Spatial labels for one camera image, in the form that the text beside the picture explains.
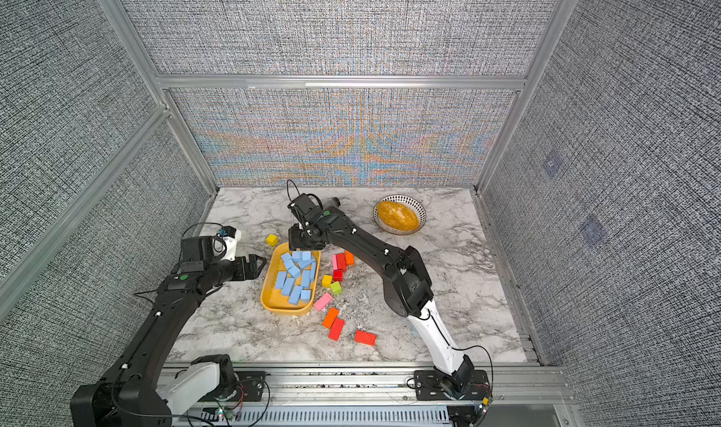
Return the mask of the yellow plastic tray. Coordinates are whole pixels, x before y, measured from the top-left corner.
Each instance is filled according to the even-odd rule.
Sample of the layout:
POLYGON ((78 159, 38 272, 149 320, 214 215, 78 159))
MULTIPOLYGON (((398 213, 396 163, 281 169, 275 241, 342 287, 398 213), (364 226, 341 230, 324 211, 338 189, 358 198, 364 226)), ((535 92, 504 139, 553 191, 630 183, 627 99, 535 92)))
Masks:
POLYGON ((291 252, 278 245, 268 264, 260 301, 274 314, 301 316, 310 312, 319 290, 321 252, 291 252))

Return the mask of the blue block low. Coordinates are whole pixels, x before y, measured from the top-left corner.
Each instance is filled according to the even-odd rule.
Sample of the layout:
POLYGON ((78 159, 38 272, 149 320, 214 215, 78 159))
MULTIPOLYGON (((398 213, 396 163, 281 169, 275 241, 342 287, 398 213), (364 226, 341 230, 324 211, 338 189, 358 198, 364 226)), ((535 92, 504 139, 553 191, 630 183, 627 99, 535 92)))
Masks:
POLYGON ((284 297, 290 297, 295 288, 295 279, 287 277, 284 288, 281 290, 281 295, 284 297))

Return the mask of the blue block tall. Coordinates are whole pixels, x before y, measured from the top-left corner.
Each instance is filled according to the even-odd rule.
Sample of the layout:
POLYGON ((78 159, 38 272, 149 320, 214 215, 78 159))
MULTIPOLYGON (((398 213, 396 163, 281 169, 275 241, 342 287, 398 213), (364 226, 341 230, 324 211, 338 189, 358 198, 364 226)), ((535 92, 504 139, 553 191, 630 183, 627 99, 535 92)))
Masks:
POLYGON ((303 291, 304 289, 300 285, 295 285, 288 298, 288 303, 297 306, 300 303, 303 291))

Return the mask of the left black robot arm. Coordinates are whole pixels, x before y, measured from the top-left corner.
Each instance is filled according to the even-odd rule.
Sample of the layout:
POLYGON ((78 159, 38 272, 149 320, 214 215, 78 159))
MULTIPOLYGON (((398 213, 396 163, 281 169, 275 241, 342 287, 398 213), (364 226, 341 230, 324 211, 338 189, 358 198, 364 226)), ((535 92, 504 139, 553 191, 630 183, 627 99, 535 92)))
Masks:
POLYGON ((202 302, 227 282, 258 278, 267 259, 257 255, 235 260, 193 259, 158 287, 148 317, 115 363, 98 382, 77 389, 71 398, 76 426, 173 426, 201 423, 190 409, 203 399, 258 400, 264 373, 238 377, 226 354, 206 355, 170 383, 161 371, 180 331, 202 302))

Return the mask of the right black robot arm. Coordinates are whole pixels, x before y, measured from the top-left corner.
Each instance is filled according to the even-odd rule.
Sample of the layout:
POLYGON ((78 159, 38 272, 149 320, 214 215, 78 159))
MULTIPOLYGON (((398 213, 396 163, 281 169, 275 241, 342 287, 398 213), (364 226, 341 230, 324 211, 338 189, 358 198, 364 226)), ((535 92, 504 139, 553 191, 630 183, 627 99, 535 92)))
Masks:
POLYGON ((332 245, 371 267, 382 280, 386 304, 411 321, 428 348, 439 387, 452 399, 464 397, 474 365, 440 318, 432 281, 419 252, 371 235, 338 207, 325 207, 313 194, 298 195, 288 209, 296 219, 288 231, 291 250, 323 250, 332 245))

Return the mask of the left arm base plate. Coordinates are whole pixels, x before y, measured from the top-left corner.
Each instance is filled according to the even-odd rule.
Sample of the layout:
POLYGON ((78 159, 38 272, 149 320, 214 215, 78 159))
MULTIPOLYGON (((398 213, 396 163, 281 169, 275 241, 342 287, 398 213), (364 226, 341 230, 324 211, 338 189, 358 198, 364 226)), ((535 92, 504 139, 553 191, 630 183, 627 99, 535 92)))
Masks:
POLYGON ((243 401, 261 402, 267 395, 266 378, 267 373, 264 371, 248 371, 236 372, 237 381, 226 389, 222 389, 220 393, 214 392, 205 395, 200 399, 203 403, 221 402, 236 403, 243 401))

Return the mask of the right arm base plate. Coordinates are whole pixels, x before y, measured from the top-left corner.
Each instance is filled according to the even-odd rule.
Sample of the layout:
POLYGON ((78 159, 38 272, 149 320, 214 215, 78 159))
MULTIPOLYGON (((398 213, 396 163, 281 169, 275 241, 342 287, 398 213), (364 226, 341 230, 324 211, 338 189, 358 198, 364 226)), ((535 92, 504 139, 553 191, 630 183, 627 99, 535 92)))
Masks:
POLYGON ((491 397, 486 371, 474 370, 466 383, 459 383, 437 370, 416 370, 407 385, 424 402, 482 401, 491 397))

